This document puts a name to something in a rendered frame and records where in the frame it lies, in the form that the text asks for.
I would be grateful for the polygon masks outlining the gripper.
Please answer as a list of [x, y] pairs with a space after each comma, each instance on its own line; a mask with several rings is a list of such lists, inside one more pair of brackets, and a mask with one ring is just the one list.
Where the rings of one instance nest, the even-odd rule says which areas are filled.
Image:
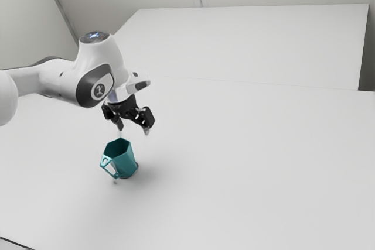
[[122, 119], [127, 119], [139, 125], [146, 136], [149, 135], [155, 123], [149, 107], [137, 106], [135, 95], [130, 95], [126, 100], [118, 103], [104, 103], [101, 106], [104, 118], [115, 124], [119, 131], [123, 130]]

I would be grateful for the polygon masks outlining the teal faceted mug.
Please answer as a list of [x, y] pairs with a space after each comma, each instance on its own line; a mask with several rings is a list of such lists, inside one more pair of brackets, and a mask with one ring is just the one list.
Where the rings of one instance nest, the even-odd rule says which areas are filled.
[[114, 179], [127, 179], [138, 170], [130, 141], [117, 138], [106, 144], [100, 167]]

